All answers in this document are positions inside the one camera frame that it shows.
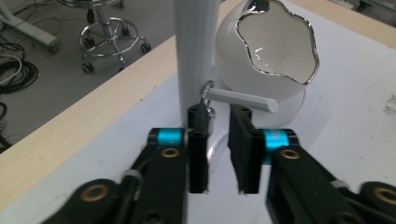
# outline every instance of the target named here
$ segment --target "metallic rim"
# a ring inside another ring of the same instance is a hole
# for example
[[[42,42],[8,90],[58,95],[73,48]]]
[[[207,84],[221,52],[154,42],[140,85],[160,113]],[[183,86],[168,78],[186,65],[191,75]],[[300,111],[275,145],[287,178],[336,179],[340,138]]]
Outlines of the metallic rim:
[[[58,0],[59,3],[67,7],[82,7],[94,9],[99,7],[108,7],[116,4],[120,0],[101,0],[101,1],[76,1],[76,0]]]
[[[166,148],[161,152],[161,155],[165,158],[174,158],[180,154],[180,151],[176,148]]]
[[[246,18],[247,16],[257,15],[257,14],[263,14],[263,13],[255,13],[255,12],[251,12],[251,11],[244,11],[244,12],[242,13],[242,15],[239,17],[238,21],[236,22],[235,29],[236,29],[236,32],[238,33],[239,37],[240,37],[240,38],[244,41],[244,43],[245,43],[245,47],[247,48],[247,54],[248,54],[248,57],[249,57],[249,59],[250,59],[250,62],[251,62],[251,64],[253,65],[254,69],[256,69],[256,70],[257,70],[258,72],[260,72],[260,73],[263,73],[263,74],[265,74],[265,75],[271,75],[271,76],[285,77],[285,78],[288,78],[288,79],[290,79],[290,80],[292,80],[292,81],[294,81],[294,82],[296,82],[296,83],[299,83],[299,84],[301,84],[301,85],[307,85],[307,84],[309,84],[309,83],[314,79],[314,77],[316,76],[316,73],[317,73],[317,71],[318,71],[318,68],[319,68],[319,58],[318,58],[318,52],[317,52],[317,45],[316,45],[316,41],[315,41],[315,32],[314,32],[314,29],[312,28],[311,23],[310,23],[306,18],[301,17],[301,16],[299,16],[299,15],[296,15],[296,14],[292,13],[291,11],[289,11],[289,10],[285,7],[285,5],[284,5],[282,2],[280,2],[280,1],[278,1],[278,0],[268,0],[268,2],[277,2],[277,3],[279,3],[279,4],[283,7],[283,9],[285,9],[285,11],[286,11],[287,13],[289,13],[293,18],[297,18],[298,20],[303,21],[303,23],[307,26],[307,28],[308,28],[309,31],[310,31],[310,36],[311,36],[311,49],[312,49],[312,53],[314,54],[314,59],[315,59],[316,66],[315,66],[314,72],[312,73],[312,76],[311,76],[305,83],[300,83],[300,82],[298,82],[297,80],[295,80],[294,78],[289,77],[289,76],[286,76],[286,75],[283,75],[283,74],[280,74],[280,73],[270,73],[270,72],[262,71],[261,69],[259,69],[258,67],[256,67],[256,65],[254,65],[254,63],[253,63],[253,60],[251,59],[250,49],[249,49],[249,47],[248,47],[248,43],[247,43],[247,41],[244,39],[244,37],[242,37],[242,35],[239,33],[239,24],[240,24],[240,23],[242,22],[242,20],[243,20],[244,18]]]
[[[205,104],[206,107],[210,106],[210,100],[206,99],[207,93],[209,92],[210,88],[213,88],[215,85],[214,81],[209,80],[206,82],[204,89],[201,92],[201,101],[200,104]]]
[[[245,4],[244,14],[263,14],[269,10],[268,0],[250,0]]]
[[[95,190],[100,190],[98,194],[92,195],[92,192]],[[87,189],[84,189],[81,193],[81,199],[85,202],[92,203],[99,201],[106,197],[108,194],[108,186],[106,185],[93,185],[89,186]]]
[[[380,200],[396,205],[396,191],[385,188],[376,188],[374,189],[374,195]]]
[[[280,155],[282,155],[284,158],[290,159],[290,160],[300,159],[300,154],[298,154],[298,152],[296,152],[294,150],[290,150],[290,149],[285,149],[285,150],[280,151]]]

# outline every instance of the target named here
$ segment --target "white vase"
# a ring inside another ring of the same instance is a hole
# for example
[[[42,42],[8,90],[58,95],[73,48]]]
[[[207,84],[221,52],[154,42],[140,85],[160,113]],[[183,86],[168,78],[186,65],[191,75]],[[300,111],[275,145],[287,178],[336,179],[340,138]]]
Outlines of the white vase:
[[[288,100],[318,71],[314,31],[280,1],[244,2],[217,31],[215,64],[233,91]]]

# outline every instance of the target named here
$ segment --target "white pole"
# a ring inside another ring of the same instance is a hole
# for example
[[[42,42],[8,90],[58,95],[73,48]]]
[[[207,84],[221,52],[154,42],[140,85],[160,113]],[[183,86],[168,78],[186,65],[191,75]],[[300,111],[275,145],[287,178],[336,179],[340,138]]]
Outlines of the white pole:
[[[220,0],[175,0],[181,123],[198,104],[212,65]]]

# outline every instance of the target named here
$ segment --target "white table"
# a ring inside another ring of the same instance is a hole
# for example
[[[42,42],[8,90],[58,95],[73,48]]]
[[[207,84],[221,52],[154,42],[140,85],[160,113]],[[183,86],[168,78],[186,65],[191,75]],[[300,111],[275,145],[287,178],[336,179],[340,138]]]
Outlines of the white table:
[[[334,175],[349,183],[353,190],[357,190],[360,183],[369,180],[396,185],[396,50],[325,20],[291,2],[285,2],[285,5],[311,21],[320,58],[318,75],[306,90],[303,107],[287,127],[297,132],[303,147]],[[177,127],[180,121],[175,72],[167,65],[156,71],[166,71],[169,76],[165,77],[164,82],[158,77],[159,80],[155,82],[161,85],[156,87],[149,86],[150,83],[141,83],[143,87],[154,91],[141,97],[141,101],[137,100],[137,104],[130,106],[130,102],[116,102],[110,105],[113,106],[111,109],[105,109],[106,113],[102,113],[102,117],[86,114],[79,121],[91,122],[93,117],[93,123],[100,125],[102,119],[109,119],[111,113],[117,113],[119,116],[112,117],[115,118],[114,121],[109,126],[104,125],[102,131],[95,133],[89,126],[77,124],[72,126],[74,129],[58,129],[58,125],[63,127],[62,122],[68,121],[64,118],[74,115],[70,111],[65,111],[65,114],[50,122],[53,132],[61,132],[56,135],[57,141],[50,144],[40,142],[39,139],[46,139],[43,135],[45,130],[38,130],[36,134],[40,135],[33,135],[33,138],[40,137],[34,141],[33,148],[42,146],[43,151],[55,150],[54,156],[64,158],[64,161],[54,165],[52,163],[57,161],[49,160],[46,155],[41,154],[41,157],[24,166],[24,170],[19,170],[21,175],[0,176],[3,178],[2,185],[5,177],[32,185],[32,181],[26,179],[24,174],[42,171],[30,171],[28,167],[55,167],[46,175],[37,175],[33,187],[15,188],[17,192],[23,190],[23,193],[6,200],[13,201],[1,212],[0,223],[38,223],[56,211],[81,184],[95,178],[119,181],[122,172],[131,165],[145,144],[151,128]],[[134,83],[132,78],[124,81]],[[125,86],[120,85],[117,94],[123,94],[127,88],[128,83]],[[103,97],[102,101],[110,102],[111,99],[116,99],[111,97],[117,97],[117,94],[99,97]],[[100,109],[99,101],[93,100],[91,96],[78,102],[81,110],[86,110],[84,104]],[[214,107],[221,118],[227,117],[227,105],[216,103]],[[120,108],[128,109],[121,113]],[[64,142],[63,136],[68,134],[74,136],[74,141],[66,138],[68,141]],[[83,142],[79,136],[90,140]],[[27,143],[22,142],[16,147],[27,150]],[[74,151],[66,157],[64,154],[68,153],[68,146]],[[9,153],[18,155],[18,150]],[[211,167],[210,193],[189,195],[189,224],[270,223],[264,205],[269,167],[263,167],[261,194],[237,195],[236,180],[228,154],[228,150],[224,149]],[[5,161],[0,161],[0,164],[7,165],[0,166],[2,168],[18,170]],[[6,192],[10,189],[0,188],[2,197],[7,197],[2,190]]]

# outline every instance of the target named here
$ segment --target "black cable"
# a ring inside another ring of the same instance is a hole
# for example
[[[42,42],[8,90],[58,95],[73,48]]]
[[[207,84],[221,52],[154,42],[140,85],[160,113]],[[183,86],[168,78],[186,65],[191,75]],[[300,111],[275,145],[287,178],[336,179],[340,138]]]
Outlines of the black cable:
[[[2,76],[8,70],[18,71],[20,62],[7,62],[0,64],[0,76]],[[32,85],[38,77],[37,67],[26,61],[21,61],[21,71],[11,78],[6,84],[0,85],[1,93],[11,93],[14,91],[20,91],[26,87]]]
[[[2,119],[7,113],[7,105],[0,102],[0,107],[2,107],[2,109],[3,109],[0,114],[0,119]]]
[[[29,8],[31,8],[31,7],[34,7],[35,10],[37,10],[39,7],[43,7],[43,6],[49,5],[49,2],[50,2],[50,1],[51,1],[51,0],[46,0],[46,1],[43,1],[43,2],[40,2],[40,3],[37,3],[37,2],[35,1],[33,4],[31,4],[31,5],[29,5],[29,6],[26,6],[26,7],[23,7],[23,8],[21,8],[20,10],[18,10],[18,11],[16,11],[16,12],[13,12],[12,14],[14,14],[14,16],[17,16],[18,14],[21,14],[23,11],[26,11],[27,9],[29,9]]]
[[[9,50],[9,51],[12,51],[12,52],[20,51],[21,55],[22,55],[21,56],[21,60],[24,60],[25,50],[24,50],[24,48],[21,45],[7,42],[7,43],[0,44],[0,48],[3,48],[3,50],[6,49],[6,50]]]
[[[0,134],[0,144],[3,145],[6,149],[12,147],[12,145]]]

